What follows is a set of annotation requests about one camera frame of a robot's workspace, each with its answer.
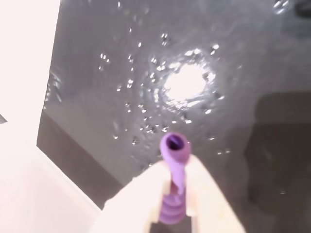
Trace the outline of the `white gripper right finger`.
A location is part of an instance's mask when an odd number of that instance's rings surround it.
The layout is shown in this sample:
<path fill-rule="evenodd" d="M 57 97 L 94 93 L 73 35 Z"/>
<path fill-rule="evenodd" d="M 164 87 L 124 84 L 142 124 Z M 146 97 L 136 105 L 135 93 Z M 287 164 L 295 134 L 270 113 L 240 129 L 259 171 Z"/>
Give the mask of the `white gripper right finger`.
<path fill-rule="evenodd" d="M 193 233 L 243 233 L 244 227 L 200 159 L 190 155 L 186 172 L 186 215 Z"/>

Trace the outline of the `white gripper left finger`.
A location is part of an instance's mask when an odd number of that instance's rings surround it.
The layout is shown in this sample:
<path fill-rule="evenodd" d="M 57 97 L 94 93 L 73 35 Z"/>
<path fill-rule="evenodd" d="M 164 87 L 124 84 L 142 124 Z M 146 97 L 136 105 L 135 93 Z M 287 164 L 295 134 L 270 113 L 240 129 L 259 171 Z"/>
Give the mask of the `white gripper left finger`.
<path fill-rule="evenodd" d="M 158 222 L 163 196 L 170 192 L 171 173 L 157 162 L 107 200 L 91 233 L 148 233 Z"/>

